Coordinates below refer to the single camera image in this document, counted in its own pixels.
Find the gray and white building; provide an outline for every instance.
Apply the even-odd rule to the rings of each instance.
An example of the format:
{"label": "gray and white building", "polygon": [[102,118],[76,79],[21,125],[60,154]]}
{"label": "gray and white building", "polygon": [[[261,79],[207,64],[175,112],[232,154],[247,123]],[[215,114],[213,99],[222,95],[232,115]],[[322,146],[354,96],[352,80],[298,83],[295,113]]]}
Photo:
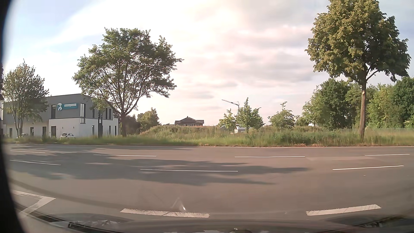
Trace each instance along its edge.
{"label": "gray and white building", "polygon": [[[61,133],[72,133],[75,137],[98,135],[98,115],[102,114],[103,135],[118,135],[118,118],[113,117],[113,109],[105,108],[102,112],[93,108],[90,96],[82,94],[57,95],[46,97],[48,108],[40,115],[42,121],[34,122],[25,119],[22,133],[33,136],[59,137]],[[14,125],[14,117],[6,111],[8,103],[2,113],[2,135],[17,137],[18,132]]]}

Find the asphalt road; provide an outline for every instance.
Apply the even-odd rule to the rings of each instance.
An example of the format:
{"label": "asphalt road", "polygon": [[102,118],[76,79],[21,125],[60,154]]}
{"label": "asphalt road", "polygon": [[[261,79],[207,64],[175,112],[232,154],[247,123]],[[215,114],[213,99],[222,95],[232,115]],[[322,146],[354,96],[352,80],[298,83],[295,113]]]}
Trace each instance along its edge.
{"label": "asphalt road", "polygon": [[414,207],[414,147],[7,145],[16,202],[135,220],[325,219]]}

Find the blue sign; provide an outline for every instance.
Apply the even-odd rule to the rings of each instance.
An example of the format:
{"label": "blue sign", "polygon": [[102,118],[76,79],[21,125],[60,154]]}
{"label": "blue sign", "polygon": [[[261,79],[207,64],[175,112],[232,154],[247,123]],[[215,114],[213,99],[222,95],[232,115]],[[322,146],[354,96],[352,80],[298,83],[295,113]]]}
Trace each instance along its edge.
{"label": "blue sign", "polygon": [[63,109],[75,109],[77,108],[77,104],[62,104],[62,103],[58,103],[56,105],[58,111],[62,111]]}

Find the grassy embankment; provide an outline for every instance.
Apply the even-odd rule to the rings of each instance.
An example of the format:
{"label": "grassy embankment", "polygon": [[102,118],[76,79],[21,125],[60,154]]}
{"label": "grassy embankment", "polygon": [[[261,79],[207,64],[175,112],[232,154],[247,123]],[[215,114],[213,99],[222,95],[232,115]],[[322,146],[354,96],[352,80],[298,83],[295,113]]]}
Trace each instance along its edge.
{"label": "grassy embankment", "polygon": [[213,126],[156,126],[140,135],[126,138],[7,138],[8,143],[48,143],[77,145],[142,145],[142,146],[414,146],[413,129],[367,129],[365,139],[359,139],[357,130],[313,132],[312,127],[278,130],[270,126],[249,134],[230,134]]}

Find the white lane marking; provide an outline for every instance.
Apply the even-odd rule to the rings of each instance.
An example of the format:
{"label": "white lane marking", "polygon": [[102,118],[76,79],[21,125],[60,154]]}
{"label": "white lane marking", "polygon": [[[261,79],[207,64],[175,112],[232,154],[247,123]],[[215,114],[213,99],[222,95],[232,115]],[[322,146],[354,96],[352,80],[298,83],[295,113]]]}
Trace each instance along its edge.
{"label": "white lane marking", "polygon": [[40,207],[42,207],[42,206],[46,205],[47,203],[49,203],[49,202],[56,199],[54,197],[45,197],[45,196],[36,195],[36,194],[32,194],[32,193],[27,193],[27,192],[21,192],[21,191],[17,191],[17,190],[13,190],[13,193],[16,194],[16,195],[19,195],[19,196],[31,196],[31,197],[34,197],[34,198],[39,200],[35,204],[33,204],[33,205],[27,207],[26,209],[20,211],[19,212],[20,217],[26,217],[31,212],[39,209]]}
{"label": "white lane marking", "polygon": [[105,156],[142,156],[142,157],[156,157],[156,155],[105,155]]}
{"label": "white lane marking", "polygon": [[140,169],[144,171],[171,171],[171,172],[238,172],[232,170],[168,170],[168,169]]}
{"label": "white lane marking", "polygon": [[325,214],[342,214],[342,213],[357,212],[357,211],[372,210],[372,209],[380,209],[380,208],[381,207],[379,207],[379,205],[374,204],[374,205],[355,206],[355,207],[340,208],[340,209],[307,211],[306,214],[308,216],[325,215]]}
{"label": "white lane marking", "polygon": [[409,155],[409,154],[389,154],[389,155]]}
{"label": "white lane marking", "polygon": [[[10,160],[14,162],[22,162],[22,163],[36,163],[36,162],[29,162],[29,161],[20,161],[20,160]],[[60,166],[61,164],[55,164],[55,163],[37,163],[37,164],[46,164],[46,165],[57,165]]]}
{"label": "white lane marking", "polygon": [[46,152],[36,152],[36,151],[20,151],[20,150],[11,150],[11,151],[13,151],[13,152],[27,152],[27,153],[42,153],[42,154],[46,153]]}
{"label": "white lane marking", "polygon": [[235,156],[235,158],[298,158],[304,156]]}
{"label": "white lane marking", "polygon": [[189,218],[208,218],[208,217],[210,217],[210,214],[203,214],[203,213],[139,210],[139,209],[123,209],[123,210],[121,210],[121,213],[158,215],[158,216],[172,216],[172,217],[189,217]]}
{"label": "white lane marking", "polygon": [[404,167],[404,165],[398,166],[382,166],[382,167],[354,167],[354,168],[335,168],[332,170],[353,170],[353,169],[366,169],[366,168],[383,168],[383,167]]}

